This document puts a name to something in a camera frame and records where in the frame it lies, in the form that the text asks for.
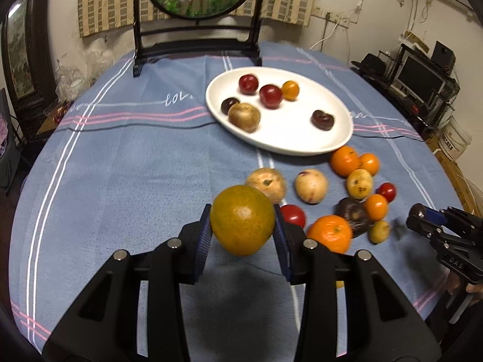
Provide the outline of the person's right hand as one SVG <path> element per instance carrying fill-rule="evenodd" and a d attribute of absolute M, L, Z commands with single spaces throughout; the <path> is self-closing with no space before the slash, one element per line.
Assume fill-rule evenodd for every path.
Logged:
<path fill-rule="evenodd" d="M 461 279 L 456 273 L 450 272 L 446 279 L 446 290 L 450 295 L 453 295 L 461 286 Z M 468 284 L 466 292 L 472 295 L 470 306 L 475 305 L 483 298 L 483 284 Z"/>

